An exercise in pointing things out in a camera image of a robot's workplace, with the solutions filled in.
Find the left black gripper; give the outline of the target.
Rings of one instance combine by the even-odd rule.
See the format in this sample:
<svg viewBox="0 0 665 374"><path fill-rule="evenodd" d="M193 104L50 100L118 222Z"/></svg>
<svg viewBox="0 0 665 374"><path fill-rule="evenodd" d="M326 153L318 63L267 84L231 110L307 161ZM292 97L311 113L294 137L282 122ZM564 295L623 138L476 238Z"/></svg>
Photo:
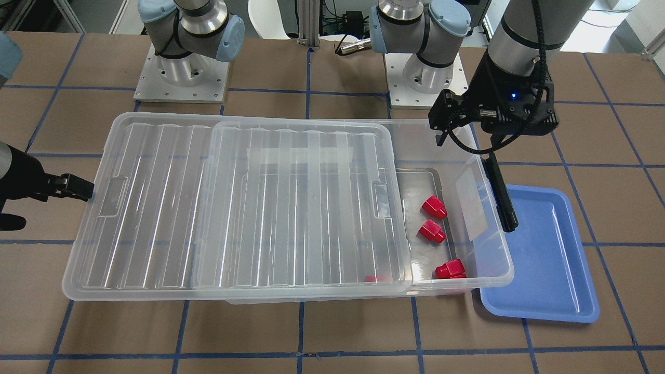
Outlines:
<svg viewBox="0 0 665 374"><path fill-rule="evenodd" d="M468 89L456 95L449 89L440 92L429 111L429 125L439 131L435 144L442 147L448 130L481 123L490 137L490 152L512 142L512 135L525 126L523 135L544 136L559 125L554 107L554 85L547 66L530 66L527 76L508 73L484 53Z"/></svg>

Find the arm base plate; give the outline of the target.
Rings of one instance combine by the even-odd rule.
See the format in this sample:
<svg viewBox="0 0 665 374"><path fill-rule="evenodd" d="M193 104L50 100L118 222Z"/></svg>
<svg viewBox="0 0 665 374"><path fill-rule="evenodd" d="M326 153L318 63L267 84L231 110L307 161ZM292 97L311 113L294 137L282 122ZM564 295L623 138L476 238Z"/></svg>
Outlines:
<svg viewBox="0 0 665 374"><path fill-rule="evenodd" d="M229 62L195 53L182 59L166 59L157 56L154 45L150 45L134 99L154 103L223 104L229 72Z"/></svg>
<svg viewBox="0 0 665 374"><path fill-rule="evenodd" d="M462 95L468 89L459 55L441 69L423 64L413 53L386 54L384 63L392 108L428 110L442 90Z"/></svg>

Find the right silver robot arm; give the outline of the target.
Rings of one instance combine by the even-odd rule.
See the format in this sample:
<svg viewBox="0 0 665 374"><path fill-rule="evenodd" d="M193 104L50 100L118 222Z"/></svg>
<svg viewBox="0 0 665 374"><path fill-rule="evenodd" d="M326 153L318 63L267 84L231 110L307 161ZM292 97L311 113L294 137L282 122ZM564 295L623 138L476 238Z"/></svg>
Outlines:
<svg viewBox="0 0 665 374"><path fill-rule="evenodd" d="M162 100L175 100L186 88L193 95L211 84L216 64L239 55L245 25L224 1L139 1L138 14L151 40L148 71L167 86ZM2 142L2 205L7 201L72 198L89 201L95 185L73 173L53 175L26 151Z"/></svg>

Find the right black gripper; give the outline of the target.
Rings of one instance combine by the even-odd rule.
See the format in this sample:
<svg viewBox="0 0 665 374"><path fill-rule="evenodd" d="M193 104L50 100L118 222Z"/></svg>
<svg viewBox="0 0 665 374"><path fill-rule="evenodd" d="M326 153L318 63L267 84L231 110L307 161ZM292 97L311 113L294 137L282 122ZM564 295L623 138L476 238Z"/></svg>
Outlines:
<svg viewBox="0 0 665 374"><path fill-rule="evenodd" d="M87 202L93 197L94 183L64 173L54 177L45 173L42 164L19 149L1 143L1 205L6 201L33 198L46 202L48 197L72 198ZM26 227L26 218L0 213L0 231L19 231Z"/></svg>

